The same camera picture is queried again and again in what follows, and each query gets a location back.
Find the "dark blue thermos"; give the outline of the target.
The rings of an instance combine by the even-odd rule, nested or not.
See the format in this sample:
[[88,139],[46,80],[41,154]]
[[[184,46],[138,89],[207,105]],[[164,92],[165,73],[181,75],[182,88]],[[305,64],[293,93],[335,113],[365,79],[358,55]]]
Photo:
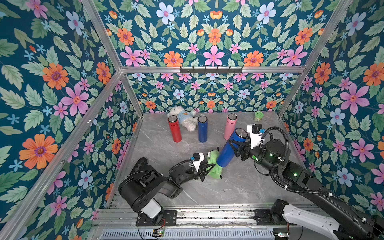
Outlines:
[[204,115],[198,117],[199,141],[205,143],[208,139],[208,118]]

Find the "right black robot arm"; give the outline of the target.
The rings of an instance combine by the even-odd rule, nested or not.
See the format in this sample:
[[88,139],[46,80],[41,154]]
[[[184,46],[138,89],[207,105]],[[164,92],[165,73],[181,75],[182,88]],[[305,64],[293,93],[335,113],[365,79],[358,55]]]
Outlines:
[[229,139],[236,157],[251,159],[254,165],[268,170],[267,176],[285,191],[311,201],[325,216],[308,212],[283,200],[271,208],[272,221],[284,221],[310,229],[333,240],[380,240],[384,237],[384,219],[362,213],[333,194],[310,171],[289,159],[287,133],[279,127],[260,132],[260,125],[236,128]]

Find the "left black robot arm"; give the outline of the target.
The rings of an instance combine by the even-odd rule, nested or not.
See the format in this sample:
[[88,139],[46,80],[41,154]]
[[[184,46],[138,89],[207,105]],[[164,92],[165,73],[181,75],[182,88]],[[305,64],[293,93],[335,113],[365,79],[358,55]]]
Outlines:
[[191,158],[172,166],[169,174],[164,176],[143,157],[122,180],[118,192],[134,212],[144,214],[158,224],[164,215],[164,209],[155,200],[155,196],[162,194],[174,199],[183,191],[182,184],[193,180],[203,182],[215,166],[208,163],[202,153],[195,153]]

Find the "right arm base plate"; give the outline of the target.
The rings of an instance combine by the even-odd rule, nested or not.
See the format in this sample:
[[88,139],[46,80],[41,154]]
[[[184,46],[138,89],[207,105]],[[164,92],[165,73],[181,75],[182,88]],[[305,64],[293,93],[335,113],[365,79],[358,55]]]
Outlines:
[[253,219],[258,225],[271,225],[271,226],[288,226],[288,223],[281,213],[272,212],[271,210],[254,210]]

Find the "red thermos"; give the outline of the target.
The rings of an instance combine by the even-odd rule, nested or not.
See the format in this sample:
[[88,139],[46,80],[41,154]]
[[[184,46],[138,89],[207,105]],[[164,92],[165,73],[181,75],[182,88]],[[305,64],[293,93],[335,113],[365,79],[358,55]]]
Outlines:
[[182,141],[182,135],[179,125],[178,117],[175,115],[171,115],[168,117],[168,123],[170,127],[170,131],[175,143],[179,143]]

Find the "green microfiber cloth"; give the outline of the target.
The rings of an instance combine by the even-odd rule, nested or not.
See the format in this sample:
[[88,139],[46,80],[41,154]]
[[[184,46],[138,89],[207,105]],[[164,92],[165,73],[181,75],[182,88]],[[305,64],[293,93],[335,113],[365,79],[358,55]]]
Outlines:
[[220,152],[218,150],[213,150],[210,151],[207,156],[208,156],[208,164],[213,164],[212,167],[209,168],[208,171],[208,176],[220,180],[222,179],[222,170],[223,168],[220,167],[217,163],[218,157],[220,155]]

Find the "pink thermos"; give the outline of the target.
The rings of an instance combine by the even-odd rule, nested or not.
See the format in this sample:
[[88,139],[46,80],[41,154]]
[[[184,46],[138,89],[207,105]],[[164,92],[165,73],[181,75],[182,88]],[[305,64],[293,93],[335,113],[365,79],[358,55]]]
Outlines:
[[237,119],[238,117],[234,113],[230,113],[227,115],[227,121],[226,121],[225,132],[224,132],[225,140],[228,140],[233,134],[236,128]]

